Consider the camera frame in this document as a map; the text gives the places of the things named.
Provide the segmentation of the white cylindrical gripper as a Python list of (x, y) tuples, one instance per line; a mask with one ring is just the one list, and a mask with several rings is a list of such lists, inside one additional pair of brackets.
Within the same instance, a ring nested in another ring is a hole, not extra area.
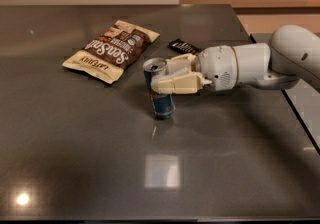
[(156, 75), (151, 81), (151, 88), (159, 94), (193, 94), (205, 86), (226, 91), (237, 82), (237, 59), (230, 46), (209, 47), (197, 57), (187, 53), (166, 63), (167, 75)]

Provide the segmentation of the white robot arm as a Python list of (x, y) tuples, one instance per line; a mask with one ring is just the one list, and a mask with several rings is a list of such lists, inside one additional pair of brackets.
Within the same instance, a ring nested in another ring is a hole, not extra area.
[(192, 94), (205, 86), (214, 91), (240, 85), (285, 90), (300, 80), (320, 91), (320, 38), (296, 25), (278, 28), (267, 43), (209, 47), (165, 63), (151, 80), (160, 94)]

